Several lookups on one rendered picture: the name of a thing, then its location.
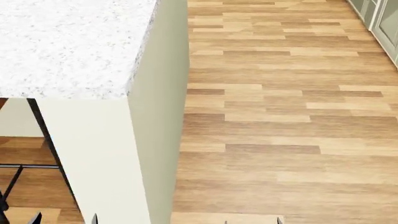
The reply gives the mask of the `white speckled kitchen island counter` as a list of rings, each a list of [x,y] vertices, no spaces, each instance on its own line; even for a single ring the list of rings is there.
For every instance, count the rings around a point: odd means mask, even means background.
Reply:
[[[0,97],[36,100],[85,223],[170,224],[187,0],[0,0]]]

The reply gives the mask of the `grey-green panelled cabinet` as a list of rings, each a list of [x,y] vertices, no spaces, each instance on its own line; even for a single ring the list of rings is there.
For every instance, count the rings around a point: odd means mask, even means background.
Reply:
[[[345,0],[398,69],[398,0]]]

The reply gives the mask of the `black metal stool frame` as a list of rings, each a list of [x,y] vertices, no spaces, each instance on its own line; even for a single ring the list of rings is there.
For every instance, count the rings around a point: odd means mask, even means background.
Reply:
[[[0,224],[10,224],[9,220],[7,219],[7,216],[5,214],[5,211],[8,210],[9,206],[7,204],[7,198],[9,196],[9,194],[12,191],[13,186],[16,184],[19,176],[21,175],[22,171],[24,169],[58,169],[58,171],[60,171],[60,173],[62,174],[62,177],[70,191],[71,196],[73,197],[74,203],[76,206],[77,205],[77,200],[75,198],[75,195],[73,193],[72,187],[67,179],[67,175],[63,169],[62,163],[60,161],[60,158],[58,156],[58,153],[56,151],[56,148],[53,144],[52,138],[50,136],[50,133],[47,129],[46,123],[42,117],[42,113],[39,109],[39,106],[36,102],[36,100],[34,100],[33,98],[28,98],[27,102],[30,106],[30,109],[32,111],[32,113],[34,114],[35,120],[37,122],[37,124],[40,127],[40,130],[44,136],[45,139],[45,143],[47,143],[47,146],[49,147],[52,156],[55,160],[55,165],[48,165],[48,164],[0,164],[0,169],[3,168],[16,168],[17,171],[14,174],[14,177],[11,179],[10,183],[8,184],[6,190],[4,193],[2,193],[0,191]]]

